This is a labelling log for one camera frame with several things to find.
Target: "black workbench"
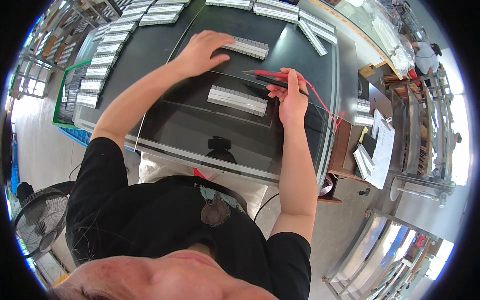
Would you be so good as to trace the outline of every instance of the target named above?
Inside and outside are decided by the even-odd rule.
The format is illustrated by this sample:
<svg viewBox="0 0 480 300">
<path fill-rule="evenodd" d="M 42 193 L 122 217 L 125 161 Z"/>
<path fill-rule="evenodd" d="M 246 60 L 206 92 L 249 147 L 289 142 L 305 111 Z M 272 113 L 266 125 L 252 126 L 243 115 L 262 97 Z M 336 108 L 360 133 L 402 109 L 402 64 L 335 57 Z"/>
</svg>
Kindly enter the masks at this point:
<svg viewBox="0 0 480 300">
<path fill-rule="evenodd" d="M 191 166 L 211 167 L 216 171 L 276 184 L 283 148 L 283 128 L 278 119 L 279 102 L 276 98 L 267 97 L 265 83 L 245 76 L 241 71 L 295 68 L 313 84 L 325 105 L 334 108 L 336 48 L 322 41 L 328 54 L 319 56 L 297 25 L 259 16 L 252 11 L 204 6 L 204 1 L 194 0 L 182 11 L 175 24 L 137 28 L 110 73 L 97 109 L 82 107 L 75 124 L 93 130 L 94 124 L 115 97 L 150 71 L 174 59 L 190 37 L 204 29 L 266 43 L 269 53 L 265 60 L 260 60 L 222 48 L 217 50 L 214 54 L 227 53 L 230 61 L 168 90 L 150 108 L 143 123 L 139 122 L 130 131 L 126 144 L 138 142 L 137 148 L 142 151 Z M 212 85 L 267 99 L 266 116 L 258 117 L 208 103 L 206 100 Z M 313 92 L 310 94 L 314 103 L 320 105 Z M 328 114 L 323 110 L 322 113 L 329 121 Z M 315 172 L 323 173 L 325 162 L 321 160 L 324 160 L 325 151 L 330 149 L 331 137 L 325 135 L 328 132 L 326 126 L 313 105 L 309 105 L 305 116 L 305 131 Z M 205 158 L 211 151 L 207 140 L 213 136 L 231 140 L 230 152 L 238 165 Z"/>
</svg>

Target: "white shirt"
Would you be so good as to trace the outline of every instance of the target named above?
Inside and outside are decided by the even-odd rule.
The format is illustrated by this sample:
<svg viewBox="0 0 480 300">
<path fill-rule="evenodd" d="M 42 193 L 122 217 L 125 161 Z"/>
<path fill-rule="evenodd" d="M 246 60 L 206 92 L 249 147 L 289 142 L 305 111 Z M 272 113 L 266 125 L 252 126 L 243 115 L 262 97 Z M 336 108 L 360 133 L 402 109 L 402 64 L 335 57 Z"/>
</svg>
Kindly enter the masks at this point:
<svg viewBox="0 0 480 300">
<path fill-rule="evenodd" d="M 432 68 L 434 72 L 438 70 L 438 57 L 435 55 L 432 47 L 424 42 L 418 42 L 419 50 L 415 54 L 415 64 L 423 74 L 428 73 L 428 69 Z"/>
</svg>

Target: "concrete floor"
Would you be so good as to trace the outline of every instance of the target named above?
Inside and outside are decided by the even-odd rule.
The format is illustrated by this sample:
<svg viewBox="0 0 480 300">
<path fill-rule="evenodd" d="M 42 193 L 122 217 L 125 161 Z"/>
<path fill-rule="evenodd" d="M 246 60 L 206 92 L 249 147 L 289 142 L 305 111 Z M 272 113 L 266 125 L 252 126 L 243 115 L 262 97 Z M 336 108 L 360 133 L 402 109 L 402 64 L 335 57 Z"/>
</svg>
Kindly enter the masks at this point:
<svg viewBox="0 0 480 300">
<path fill-rule="evenodd" d="M 61 76 L 57 74 L 49 85 L 49 96 L 45 99 L 24 97 L 14 105 L 15 129 L 18 141 L 20 180 L 30 183 L 34 190 L 67 181 L 70 172 L 81 163 L 85 148 L 57 131 L 51 124 L 55 99 Z M 124 151 L 125 164 L 129 169 L 129 183 L 138 182 L 139 156 Z M 75 180 L 78 169 L 72 174 Z M 386 187 L 390 187 L 391 178 Z M 356 180 L 338 181 L 335 197 L 342 204 L 318 203 L 312 240 L 312 284 L 310 299 L 334 300 L 324 283 L 323 276 L 331 273 L 343 259 L 366 223 L 364 212 L 376 207 L 390 213 L 394 203 L 389 200 L 389 189 L 382 191 L 371 187 L 368 196 L 359 196 L 367 185 Z M 268 188 L 263 203 L 278 192 Z M 259 213 L 257 224 L 266 237 L 270 234 L 276 217 L 280 213 L 278 197 L 273 199 Z M 64 240 L 56 242 L 57 256 L 72 267 Z"/>
</svg>

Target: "woman's left hand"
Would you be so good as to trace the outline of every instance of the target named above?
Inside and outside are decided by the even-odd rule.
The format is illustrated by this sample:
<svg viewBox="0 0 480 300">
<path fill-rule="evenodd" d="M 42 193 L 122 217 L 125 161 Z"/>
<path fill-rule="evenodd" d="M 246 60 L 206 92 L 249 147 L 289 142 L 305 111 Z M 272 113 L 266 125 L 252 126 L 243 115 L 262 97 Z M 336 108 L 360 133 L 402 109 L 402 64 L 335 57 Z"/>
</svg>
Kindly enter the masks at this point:
<svg viewBox="0 0 480 300">
<path fill-rule="evenodd" d="M 188 45 L 172 63 L 178 64 L 178 70 L 183 77 L 198 76 L 229 60 L 230 56 L 227 54 L 210 57 L 213 51 L 223 44 L 233 43 L 235 40 L 228 34 L 204 30 L 191 37 Z"/>
</svg>

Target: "green tray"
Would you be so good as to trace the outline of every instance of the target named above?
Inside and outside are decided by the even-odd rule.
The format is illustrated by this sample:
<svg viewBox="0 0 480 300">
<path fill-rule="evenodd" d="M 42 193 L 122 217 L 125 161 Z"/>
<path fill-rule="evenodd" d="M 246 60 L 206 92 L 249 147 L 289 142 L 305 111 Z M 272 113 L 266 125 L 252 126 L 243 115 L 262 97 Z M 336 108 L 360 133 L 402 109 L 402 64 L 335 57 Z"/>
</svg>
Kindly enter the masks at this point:
<svg viewBox="0 0 480 300">
<path fill-rule="evenodd" d="M 57 102 L 55 103 L 55 110 L 53 111 L 53 120 L 52 120 L 53 125 L 58 126 L 58 127 L 63 127 L 63 128 L 69 128 L 69 129 L 80 129 L 77 126 L 75 126 L 73 123 L 65 123 L 63 121 L 60 121 L 58 119 L 58 114 L 59 114 L 59 109 L 60 109 L 60 105 L 61 105 L 63 85 L 65 84 L 65 78 L 67 77 L 67 72 L 72 70 L 72 69 L 81 67 L 85 64 L 88 64 L 89 62 L 92 62 L 92 60 L 87 60 L 87 61 L 81 62 L 77 65 L 74 65 L 74 66 L 71 66 L 71 67 L 68 67 L 67 69 L 65 69 L 65 72 L 63 73 L 63 78 L 61 80 L 60 88 L 59 88 L 59 94 L 57 96 Z"/>
</svg>

